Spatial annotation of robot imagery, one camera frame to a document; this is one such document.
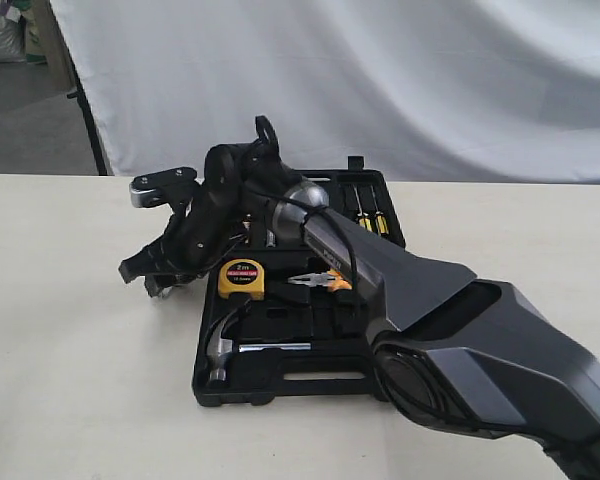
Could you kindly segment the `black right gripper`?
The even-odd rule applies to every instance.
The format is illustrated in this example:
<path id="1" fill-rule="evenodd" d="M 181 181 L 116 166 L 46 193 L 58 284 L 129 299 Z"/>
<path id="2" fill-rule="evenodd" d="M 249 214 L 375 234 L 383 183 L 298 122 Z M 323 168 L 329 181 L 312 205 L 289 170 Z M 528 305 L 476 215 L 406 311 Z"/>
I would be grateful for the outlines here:
<path id="1" fill-rule="evenodd" d="M 161 242 L 120 262 L 123 282 L 144 277 L 148 296 L 166 299 L 179 285 L 177 275 L 204 275 L 240 243 L 239 203 L 238 189 L 189 189 Z"/>

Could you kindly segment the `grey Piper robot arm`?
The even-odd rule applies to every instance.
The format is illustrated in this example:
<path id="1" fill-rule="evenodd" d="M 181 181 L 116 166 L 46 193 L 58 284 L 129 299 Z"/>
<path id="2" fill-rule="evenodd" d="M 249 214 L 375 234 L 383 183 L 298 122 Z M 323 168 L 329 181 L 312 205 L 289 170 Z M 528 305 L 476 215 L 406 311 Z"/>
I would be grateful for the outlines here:
<path id="1" fill-rule="evenodd" d="M 432 430 L 537 442 L 571 479 L 600 479 L 600 362 L 512 284 L 414 255 L 355 225 L 327 193 L 260 143 L 211 148 L 205 170 L 134 178 L 133 204 L 172 204 L 164 233 L 124 260 L 125 281 L 156 288 L 207 272 L 246 216 L 334 268 L 367 312 L 386 397 Z"/>

